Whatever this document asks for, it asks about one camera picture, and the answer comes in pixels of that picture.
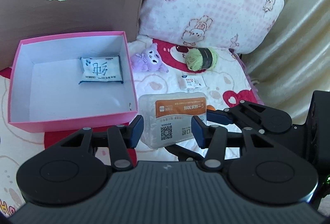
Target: black yarn label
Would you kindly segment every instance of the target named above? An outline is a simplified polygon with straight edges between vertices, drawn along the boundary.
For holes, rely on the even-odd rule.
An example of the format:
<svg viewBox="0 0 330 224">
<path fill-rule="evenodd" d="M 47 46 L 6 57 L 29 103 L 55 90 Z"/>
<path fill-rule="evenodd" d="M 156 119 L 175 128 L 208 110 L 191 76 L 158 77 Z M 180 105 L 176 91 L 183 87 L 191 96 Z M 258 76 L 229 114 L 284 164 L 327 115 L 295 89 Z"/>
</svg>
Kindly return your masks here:
<svg viewBox="0 0 330 224">
<path fill-rule="evenodd" d="M 213 57 L 211 51 L 207 48 L 198 48 L 198 50 L 200 51 L 203 57 L 203 64 L 201 70 L 210 68 L 213 63 Z"/>
</svg>

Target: orange object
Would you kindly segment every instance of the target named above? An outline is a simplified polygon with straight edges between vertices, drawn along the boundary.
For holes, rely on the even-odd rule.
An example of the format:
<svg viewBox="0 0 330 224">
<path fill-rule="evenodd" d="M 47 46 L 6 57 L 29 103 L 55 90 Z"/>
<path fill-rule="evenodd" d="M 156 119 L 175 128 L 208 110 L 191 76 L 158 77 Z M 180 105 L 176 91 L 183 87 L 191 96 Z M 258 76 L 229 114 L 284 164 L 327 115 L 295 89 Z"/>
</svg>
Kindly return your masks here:
<svg viewBox="0 0 330 224">
<path fill-rule="evenodd" d="M 214 108 L 214 106 L 211 106 L 211 105 L 207 105 L 207 106 L 206 106 L 206 109 L 209 109 L 209 110 L 216 110 L 216 109 Z"/>
</svg>

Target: pink box rim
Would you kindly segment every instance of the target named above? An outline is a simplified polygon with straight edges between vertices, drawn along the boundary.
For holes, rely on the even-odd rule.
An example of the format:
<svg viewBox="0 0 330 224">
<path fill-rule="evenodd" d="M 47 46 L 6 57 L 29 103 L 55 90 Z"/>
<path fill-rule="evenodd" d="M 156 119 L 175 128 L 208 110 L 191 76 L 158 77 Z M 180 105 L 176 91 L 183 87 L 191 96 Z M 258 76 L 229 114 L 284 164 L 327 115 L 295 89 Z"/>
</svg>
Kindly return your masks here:
<svg viewBox="0 0 330 224">
<path fill-rule="evenodd" d="M 125 41 L 125 46 L 126 46 L 126 53 L 127 53 L 128 59 L 130 59 L 129 53 L 128 53 L 128 47 L 127 47 L 126 34 L 125 34 L 124 31 L 96 31 L 96 32 L 66 33 L 66 34 L 57 34 L 57 35 L 49 35 L 49 36 L 43 36 L 43 37 L 30 38 L 30 39 L 21 40 L 19 42 L 16 54 L 15 54 L 15 58 L 14 58 L 12 72 L 11 72 L 11 75 L 10 75 L 9 92 L 8 92 L 8 123 L 13 123 L 13 124 L 40 123 L 40 122 L 31 122 L 31 121 L 28 121 L 28 122 L 11 122 L 11 119 L 10 119 L 13 78 L 14 78 L 14 75 L 15 75 L 16 63 L 17 63 L 17 59 L 18 59 L 18 55 L 19 55 L 21 47 L 24 46 L 24 45 L 27 45 L 27 44 L 37 43 L 37 42 L 42 42 L 42 41 L 48 41 L 48 40 L 60 40 L 60 39 L 68 39 L 68 38 L 81 38 L 81 37 L 94 37 L 94 36 L 123 36 L 124 41 Z M 131 75 L 131 78 L 133 79 L 132 66 L 131 66 L 130 61 L 129 61 L 129 67 L 130 67 L 130 75 Z M 133 92 L 134 92 L 135 107 L 137 108 L 138 104 L 137 104 L 135 87 L 133 87 Z M 124 114 L 124 113 L 126 113 L 126 112 L 118 112 L 118 113 L 104 114 L 104 115 L 95 115 L 95 116 L 92 116 L 92 117 L 103 117 L 103 116 L 107 116 L 107 115 L 121 115 L 121 114 Z M 78 118 L 70 118 L 70 119 L 63 119 L 63 120 L 51 120 L 51 121 L 42 121 L 42 122 L 67 122 L 67 121 L 78 120 L 78 119 L 79 120 L 80 119 L 90 119 L 92 117 L 78 117 Z"/>
</svg>

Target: blue and white packet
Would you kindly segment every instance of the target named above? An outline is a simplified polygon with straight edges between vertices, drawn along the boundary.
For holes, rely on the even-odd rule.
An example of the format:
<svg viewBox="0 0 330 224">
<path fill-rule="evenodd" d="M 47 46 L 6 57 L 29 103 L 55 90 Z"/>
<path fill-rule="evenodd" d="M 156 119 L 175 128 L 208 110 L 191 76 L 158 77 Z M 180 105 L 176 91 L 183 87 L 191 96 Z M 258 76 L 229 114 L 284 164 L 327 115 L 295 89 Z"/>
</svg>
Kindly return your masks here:
<svg viewBox="0 0 330 224">
<path fill-rule="evenodd" d="M 79 84 L 82 82 L 123 83 L 119 56 L 99 58 L 80 57 L 80 61 L 84 73 Z"/>
</svg>

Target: purple blanket trim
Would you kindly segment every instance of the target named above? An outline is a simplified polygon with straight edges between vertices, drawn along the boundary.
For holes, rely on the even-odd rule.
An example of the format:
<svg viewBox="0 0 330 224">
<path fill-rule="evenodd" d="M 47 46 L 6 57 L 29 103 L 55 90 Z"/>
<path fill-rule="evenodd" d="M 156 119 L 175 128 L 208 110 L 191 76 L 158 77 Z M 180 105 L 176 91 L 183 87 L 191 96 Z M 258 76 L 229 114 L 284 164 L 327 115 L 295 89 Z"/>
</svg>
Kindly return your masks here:
<svg viewBox="0 0 330 224">
<path fill-rule="evenodd" d="M 260 99 L 260 97 L 258 96 L 258 89 L 253 85 L 253 83 L 251 82 L 250 76 L 246 73 L 246 66 L 243 63 L 243 61 L 240 59 L 240 57 L 238 57 L 238 55 L 236 53 L 234 53 L 232 50 L 229 49 L 229 51 L 236 57 L 237 61 L 240 63 L 240 66 L 243 69 L 243 72 L 246 76 L 246 79 L 248 80 L 251 90 L 255 96 L 255 99 L 258 101 L 258 104 L 260 105 L 265 105 L 264 102 L 262 102 L 262 100 Z"/>
</svg>

